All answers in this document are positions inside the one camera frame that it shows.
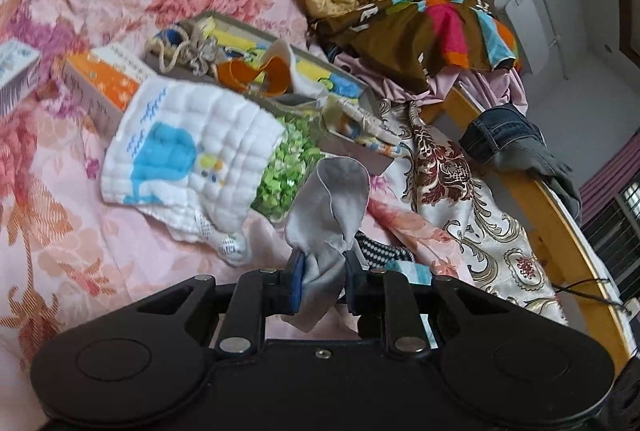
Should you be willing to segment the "grey sock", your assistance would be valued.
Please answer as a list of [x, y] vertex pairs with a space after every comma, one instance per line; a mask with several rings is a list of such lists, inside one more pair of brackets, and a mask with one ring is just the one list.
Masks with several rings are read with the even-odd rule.
[[292, 203], [285, 239], [305, 257], [302, 300], [285, 321], [308, 333], [338, 300], [345, 286], [344, 253], [354, 247], [367, 211], [369, 172], [349, 157], [323, 158]]

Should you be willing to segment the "white blue whale washcloth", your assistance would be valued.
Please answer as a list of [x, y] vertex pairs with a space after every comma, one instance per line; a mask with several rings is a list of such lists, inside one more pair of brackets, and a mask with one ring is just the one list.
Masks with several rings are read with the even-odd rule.
[[283, 133], [273, 114], [238, 93], [152, 76], [108, 145], [102, 198], [162, 222], [175, 240], [246, 264], [242, 226]]

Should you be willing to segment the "black white patterned cloth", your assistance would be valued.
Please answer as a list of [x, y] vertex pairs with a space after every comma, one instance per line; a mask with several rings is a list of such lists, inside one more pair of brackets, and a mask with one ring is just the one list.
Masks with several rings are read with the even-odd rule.
[[371, 239], [363, 232], [358, 232], [355, 236], [356, 242], [367, 261], [373, 269], [385, 269], [390, 261], [414, 262], [416, 258], [411, 251], [405, 247], [387, 245]]

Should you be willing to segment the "cream maroon damask cloth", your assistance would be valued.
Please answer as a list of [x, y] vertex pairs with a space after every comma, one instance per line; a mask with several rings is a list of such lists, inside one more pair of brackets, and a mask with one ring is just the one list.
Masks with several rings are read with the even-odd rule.
[[414, 105], [394, 106], [384, 100], [381, 107], [386, 127], [401, 138], [402, 156], [375, 184], [400, 208], [452, 238], [475, 287], [566, 324], [524, 227], [497, 206], [459, 145], [427, 125]]

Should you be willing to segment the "striped pastel sock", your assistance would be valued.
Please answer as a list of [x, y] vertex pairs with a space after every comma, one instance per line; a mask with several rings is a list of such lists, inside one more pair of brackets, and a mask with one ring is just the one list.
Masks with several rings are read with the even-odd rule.
[[399, 134], [390, 130], [382, 119], [349, 99], [330, 95], [321, 113], [323, 125], [331, 133], [386, 157], [399, 158], [405, 154]]

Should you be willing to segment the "pink floral bedsheet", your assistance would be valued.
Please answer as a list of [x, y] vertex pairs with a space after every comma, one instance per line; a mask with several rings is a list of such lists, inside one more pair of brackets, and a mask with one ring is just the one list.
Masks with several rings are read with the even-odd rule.
[[[205, 0], [296, 46], [298, 0]], [[196, 13], [195, 0], [1, 0], [1, 37], [36, 48], [35, 90], [1, 121], [1, 425], [35, 430], [46, 418], [29, 382], [38, 349], [60, 331], [198, 273], [232, 283], [240, 270], [203, 245], [171, 238], [139, 211], [100, 194], [105, 145], [66, 90], [67, 56], [146, 40]]]

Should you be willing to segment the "blue denim jeans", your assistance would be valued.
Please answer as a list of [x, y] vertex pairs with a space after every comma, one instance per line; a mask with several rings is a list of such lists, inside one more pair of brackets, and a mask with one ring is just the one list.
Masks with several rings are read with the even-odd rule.
[[539, 128], [512, 103], [484, 110], [466, 127], [459, 144], [473, 160], [494, 170], [536, 173], [573, 219], [582, 221], [572, 168], [552, 153]]

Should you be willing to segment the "grey shallow cardboard box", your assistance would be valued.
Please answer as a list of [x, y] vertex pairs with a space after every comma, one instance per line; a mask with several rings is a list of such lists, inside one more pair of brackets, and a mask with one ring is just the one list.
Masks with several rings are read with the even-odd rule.
[[201, 13], [160, 30], [145, 51], [163, 75], [219, 84], [273, 115], [308, 120], [320, 151], [355, 158], [375, 176], [407, 154], [367, 84], [249, 24]]

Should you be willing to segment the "yellow blue cartoon towel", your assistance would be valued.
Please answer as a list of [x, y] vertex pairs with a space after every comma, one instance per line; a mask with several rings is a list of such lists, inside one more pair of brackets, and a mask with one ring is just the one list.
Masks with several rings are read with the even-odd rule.
[[283, 39], [273, 37], [268, 32], [262, 32], [250, 25], [233, 23], [227, 17], [211, 15], [197, 21], [196, 26], [201, 28], [206, 37], [218, 39], [229, 60], [241, 58], [252, 66], [258, 64], [262, 54], [273, 43], [278, 41], [282, 44], [286, 43], [295, 58], [295, 70], [292, 73], [293, 89], [286, 93], [297, 94], [310, 100], [332, 93], [355, 102], [366, 91], [366, 86], [349, 74], [333, 68], [306, 51], [298, 50]]

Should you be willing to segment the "mauve pink cloth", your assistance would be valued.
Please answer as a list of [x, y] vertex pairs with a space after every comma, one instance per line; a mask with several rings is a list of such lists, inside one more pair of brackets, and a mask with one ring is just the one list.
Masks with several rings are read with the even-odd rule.
[[353, 58], [346, 53], [338, 54], [334, 64], [362, 80], [383, 99], [396, 104], [426, 106], [441, 103], [449, 91], [458, 86], [483, 108], [511, 103], [523, 115], [528, 110], [525, 87], [516, 69], [478, 72], [456, 66], [446, 67], [435, 77], [428, 78], [426, 90], [418, 93], [406, 91], [392, 79], [363, 64], [360, 58]]

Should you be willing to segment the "brown multicolour striped garment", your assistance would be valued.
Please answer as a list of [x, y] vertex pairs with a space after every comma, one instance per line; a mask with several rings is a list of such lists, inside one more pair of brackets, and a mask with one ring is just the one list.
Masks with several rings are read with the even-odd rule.
[[484, 0], [374, 0], [322, 18], [314, 33], [408, 92], [427, 90], [443, 69], [522, 68], [518, 42]]

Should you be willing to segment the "orange white medicine box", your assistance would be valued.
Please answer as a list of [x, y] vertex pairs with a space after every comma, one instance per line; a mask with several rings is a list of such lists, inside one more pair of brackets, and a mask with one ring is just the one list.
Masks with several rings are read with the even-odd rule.
[[140, 84], [154, 75], [120, 43], [66, 56], [62, 77], [100, 136], [111, 139]]

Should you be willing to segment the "white air conditioner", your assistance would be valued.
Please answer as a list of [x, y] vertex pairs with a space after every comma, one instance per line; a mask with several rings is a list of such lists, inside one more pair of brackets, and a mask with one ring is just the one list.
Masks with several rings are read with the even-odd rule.
[[548, 64], [550, 49], [534, 0], [495, 0], [495, 7], [514, 33], [524, 72], [539, 74]]

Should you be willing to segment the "white blue medicine box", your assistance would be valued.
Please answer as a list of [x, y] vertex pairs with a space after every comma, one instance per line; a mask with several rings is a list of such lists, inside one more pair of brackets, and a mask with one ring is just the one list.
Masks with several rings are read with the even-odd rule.
[[1, 43], [0, 53], [0, 115], [6, 117], [32, 91], [41, 52], [11, 38]]

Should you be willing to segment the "wooden bed frame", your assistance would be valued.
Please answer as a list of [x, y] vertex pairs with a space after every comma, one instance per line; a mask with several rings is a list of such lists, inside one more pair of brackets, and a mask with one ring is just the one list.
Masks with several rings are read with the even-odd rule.
[[[432, 127], [433, 120], [443, 114], [459, 127], [480, 114], [458, 89], [451, 90], [445, 102], [416, 107]], [[565, 325], [596, 339], [611, 355], [615, 369], [623, 370], [637, 352], [628, 314], [610, 274], [561, 200], [533, 173], [494, 171], [465, 158], [489, 186], [497, 206], [524, 227], [561, 303]]]

